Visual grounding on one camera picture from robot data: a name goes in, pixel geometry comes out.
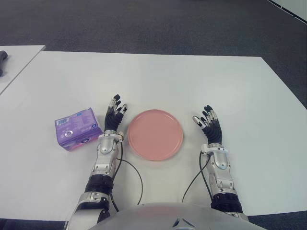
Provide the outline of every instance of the black object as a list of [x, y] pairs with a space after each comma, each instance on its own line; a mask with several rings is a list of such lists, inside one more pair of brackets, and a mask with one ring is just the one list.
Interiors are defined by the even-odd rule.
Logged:
[[196, 176], [193, 178], [193, 180], [191, 181], [191, 183], [188, 185], [188, 188], [186, 189], [186, 191], [184, 192], [184, 195], [183, 195], [183, 197], [182, 197], [182, 200], [181, 200], [182, 203], [183, 203], [184, 197], [186, 196], [188, 190], [190, 189], [190, 187], [191, 187], [191, 185], [193, 184], [193, 182], [195, 181], [195, 179], [198, 177], [198, 175], [201, 173], [201, 171], [204, 170], [204, 169], [206, 168], [207, 164], [209, 163], [210, 157], [207, 159], [207, 162], [206, 162], [205, 166], [203, 166], [203, 167], [201, 168], [201, 170], [196, 174]]
[[100, 192], [110, 195], [112, 188], [113, 182], [110, 176], [97, 174], [90, 177], [85, 192]]
[[[117, 172], [118, 172], [118, 170], [119, 170], [119, 168], [120, 168], [121, 162], [122, 162], [122, 160], [123, 160], [123, 143], [122, 143], [122, 142], [120, 143], [120, 148], [121, 148], [121, 151], [120, 151], [120, 161], [119, 161], [118, 167], [116, 168], [115, 173], [114, 173], [114, 175], [113, 175], [112, 182], [114, 181], [114, 179], [115, 179], [115, 177], [116, 177], [116, 175], [117, 175]], [[114, 198], [113, 198], [113, 194], [112, 194], [112, 193], [110, 194], [110, 198], [111, 198], [111, 201], [112, 201], [112, 204], [113, 204], [115, 210], [116, 210], [117, 212], [119, 212], [119, 209], [118, 209], [118, 207], [117, 207], [117, 205], [116, 205], [116, 203], [115, 203], [115, 201], [114, 201]]]
[[141, 182], [141, 196], [140, 196], [140, 199], [139, 199], [139, 201], [138, 201], [138, 203], [137, 203], [137, 205], [139, 205], [140, 202], [141, 202], [141, 200], [142, 200], [142, 197], [143, 197], [143, 180], [142, 180], [142, 177], [141, 177], [139, 171], [136, 169], [136, 167], [135, 167], [133, 164], [131, 164], [129, 161], [124, 160], [124, 159], [118, 159], [118, 158], [116, 158], [116, 159], [119, 160], [119, 161], [123, 161], [123, 162], [126, 162], [127, 164], [129, 164], [132, 168], [134, 168], [134, 170], [135, 170], [136, 173], [138, 174], [138, 176], [139, 176], [139, 178], [140, 178], [140, 182]]
[[[213, 109], [209, 105], [207, 105], [204, 107], [204, 110], [210, 112]], [[208, 114], [205, 111], [203, 111], [202, 114], [204, 114], [205, 117], [208, 117]], [[222, 130], [219, 120], [211, 121], [209, 126], [202, 129], [202, 131], [208, 139], [208, 144], [211, 143], [222, 144]]]
[[209, 196], [210, 196], [210, 199], [211, 199], [211, 202], [213, 201], [213, 198], [212, 198], [212, 194], [210, 192], [210, 188], [208, 186], [208, 183], [206, 181], [206, 178], [205, 178], [205, 175], [203, 174], [203, 171], [202, 171], [202, 166], [201, 166], [201, 156], [202, 156], [202, 152], [200, 152], [200, 157], [199, 157], [199, 165], [200, 165], [200, 171], [201, 171], [201, 175], [202, 175], [202, 178], [203, 178], [203, 181], [205, 182], [205, 185], [206, 185], [206, 188], [208, 190], [208, 193], [209, 193]]
[[0, 77], [2, 76], [3, 71], [1, 70], [2, 61], [8, 57], [8, 54], [5, 51], [0, 51]]
[[222, 212], [243, 213], [239, 198], [233, 193], [218, 193], [213, 196], [211, 208]]
[[106, 197], [102, 197], [99, 203], [94, 202], [84, 202], [78, 205], [76, 211], [80, 209], [99, 209], [109, 210], [110, 205]]
[[[120, 96], [116, 94], [113, 97], [116, 100], [116, 105], [120, 104]], [[123, 119], [123, 114], [119, 111], [121, 110], [121, 107], [117, 109], [117, 114], [114, 111], [114, 108], [108, 108], [106, 112], [106, 118], [105, 118], [105, 130], [114, 130], [116, 131], [119, 124], [121, 123], [121, 120]]]

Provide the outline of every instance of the black cable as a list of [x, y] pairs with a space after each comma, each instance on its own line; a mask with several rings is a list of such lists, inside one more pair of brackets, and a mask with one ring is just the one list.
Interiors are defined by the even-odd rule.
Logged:
[[[118, 170], [119, 170], [119, 167], [120, 167], [120, 165], [121, 165], [121, 162], [122, 162], [122, 160], [123, 160], [123, 143], [122, 143], [122, 142], [120, 143], [120, 148], [121, 148], [120, 161], [119, 161], [118, 167], [116, 168], [115, 173], [114, 173], [114, 175], [113, 175], [112, 182], [114, 181], [115, 176], [116, 176], [116, 174], [117, 174], [117, 172], [118, 172]], [[110, 194], [110, 198], [111, 198], [111, 201], [112, 201], [112, 204], [113, 204], [115, 210], [116, 210], [117, 212], [119, 212], [119, 209], [118, 209], [117, 205], [115, 204], [115, 201], [114, 201], [112, 192], [111, 192], [111, 194]]]
[[[137, 174], [139, 175], [139, 178], [140, 178], [140, 181], [141, 181], [141, 188], [142, 188], [142, 190], [141, 190], [141, 196], [140, 196], [140, 199], [139, 199], [138, 204], [137, 204], [137, 205], [139, 205], [140, 202], [141, 202], [141, 200], [142, 200], [142, 197], [143, 197], [143, 180], [142, 180], [142, 177], [141, 177], [139, 171], [136, 169], [136, 167], [134, 167], [134, 165], [131, 164], [129, 161], [123, 159], [123, 144], [120, 143], [120, 146], [121, 146], [121, 155], [120, 155], [120, 159], [116, 157], [116, 159], [119, 160], [119, 164], [118, 164], [118, 167], [117, 167], [117, 169], [116, 169], [116, 171], [115, 171], [115, 173], [114, 173], [114, 175], [113, 175], [112, 181], [114, 181], [115, 176], [116, 176], [116, 174], [117, 174], [117, 172], [118, 172], [118, 170], [119, 170], [119, 167], [120, 167], [122, 161], [124, 161], [124, 162], [128, 163], [129, 165], [131, 165], [131, 166], [134, 168], [134, 170], [137, 172]], [[111, 198], [112, 204], [113, 204], [113, 206], [114, 206], [114, 209], [115, 209], [117, 212], [119, 212], [119, 209], [118, 209], [118, 207], [117, 207], [117, 205], [116, 205], [116, 203], [115, 203], [115, 201], [114, 201], [114, 198], [113, 198], [113, 194], [112, 194], [112, 193], [110, 194], [110, 198]]]
[[142, 200], [142, 196], [143, 196], [143, 180], [142, 180], [142, 177], [141, 177], [139, 171], [134, 167], [133, 164], [131, 164], [129, 161], [124, 160], [124, 159], [122, 159], [122, 161], [124, 161], [124, 162], [128, 163], [129, 165], [131, 165], [131, 166], [134, 168], [134, 170], [137, 172], [137, 174], [139, 175], [139, 178], [140, 178], [140, 181], [141, 181], [141, 187], [142, 187], [141, 196], [140, 196], [140, 199], [139, 199], [138, 204], [137, 204], [137, 205], [139, 205], [140, 202], [141, 202], [141, 200]]
[[206, 178], [205, 178], [205, 175], [203, 174], [203, 171], [201, 169], [201, 155], [202, 155], [202, 152], [200, 152], [200, 159], [199, 159], [199, 164], [200, 164], [200, 171], [201, 171], [201, 175], [202, 175], [202, 178], [203, 178], [203, 181], [205, 182], [205, 185], [207, 187], [207, 190], [208, 190], [208, 193], [209, 193], [209, 196], [210, 196], [210, 199], [211, 199], [211, 202], [213, 202], [213, 198], [212, 198], [212, 195], [211, 195], [211, 192], [210, 192], [210, 189], [209, 189], [209, 186], [207, 184], [207, 181], [206, 181]]
[[196, 174], [196, 176], [194, 177], [194, 179], [193, 179], [193, 180], [191, 181], [191, 183], [189, 184], [188, 188], [186, 189], [186, 191], [185, 191], [185, 193], [184, 193], [184, 195], [183, 195], [183, 197], [182, 197], [182, 200], [181, 200], [182, 203], [183, 203], [184, 197], [186, 196], [188, 190], [190, 189], [190, 187], [191, 187], [191, 185], [193, 184], [193, 182], [195, 181], [195, 179], [196, 179], [196, 178], [198, 177], [198, 175], [202, 172], [202, 170], [204, 170], [204, 168], [206, 168], [206, 166], [207, 166], [207, 164], [208, 164], [208, 162], [209, 162], [209, 160], [210, 160], [210, 157], [208, 158], [208, 160], [207, 160], [205, 166], [202, 167], [202, 169], [198, 172], [198, 174]]
[[112, 193], [110, 194], [110, 198], [111, 198], [113, 207], [115, 208], [115, 210], [116, 210], [117, 212], [119, 212], [119, 209], [118, 209], [117, 205], [115, 204], [115, 201], [114, 201], [114, 198], [113, 198], [113, 194], [112, 194]]
[[120, 148], [121, 148], [120, 162], [119, 162], [119, 164], [118, 164], [118, 167], [117, 167], [116, 170], [115, 170], [115, 173], [114, 173], [114, 175], [113, 175], [112, 181], [114, 181], [114, 179], [115, 179], [115, 177], [116, 177], [116, 174], [117, 174], [117, 172], [118, 172], [118, 170], [119, 170], [119, 168], [120, 168], [121, 162], [122, 162], [122, 160], [123, 160], [123, 143], [122, 143], [122, 142], [120, 143]]

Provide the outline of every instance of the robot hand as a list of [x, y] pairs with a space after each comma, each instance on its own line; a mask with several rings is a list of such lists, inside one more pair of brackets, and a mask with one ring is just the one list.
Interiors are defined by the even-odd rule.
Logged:
[[202, 114], [204, 117], [199, 119], [194, 116], [193, 121], [208, 138], [208, 145], [203, 144], [201, 152], [208, 156], [207, 172], [210, 181], [211, 207], [248, 221], [247, 216], [243, 214], [242, 206], [230, 175], [230, 163], [227, 158], [228, 151], [222, 146], [222, 130], [216, 113], [207, 105], [204, 107]]
[[193, 116], [193, 121], [202, 129], [203, 133], [208, 138], [208, 144], [222, 144], [222, 130], [217, 119], [216, 113], [209, 106], [205, 106], [202, 114], [204, 117], [200, 119], [197, 116]]
[[120, 107], [117, 109], [118, 105], [120, 104], [120, 96], [117, 94], [115, 95], [108, 107], [108, 110], [106, 112], [106, 118], [105, 118], [105, 131], [112, 130], [117, 131], [117, 128], [127, 111], [128, 107], [126, 104], [123, 105], [123, 107]]

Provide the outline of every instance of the black fingertip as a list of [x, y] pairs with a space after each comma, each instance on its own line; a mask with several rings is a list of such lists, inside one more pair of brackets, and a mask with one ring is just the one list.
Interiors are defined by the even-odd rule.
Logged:
[[208, 108], [208, 106], [205, 106], [204, 110], [206, 110], [207, 112], [210, 112], [210, 109]]
[[114, 97], [113, 97], [115, 100], [119, 100], [120, 99], [120, 96], [118, 94], [116, 94]]

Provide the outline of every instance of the printed label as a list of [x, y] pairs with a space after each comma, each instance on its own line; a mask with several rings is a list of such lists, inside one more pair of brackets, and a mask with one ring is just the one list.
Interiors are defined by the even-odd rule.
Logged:
[[63, 125], [66, 122], [68, 122], [68, 118], [57, 120], [57, 126]]

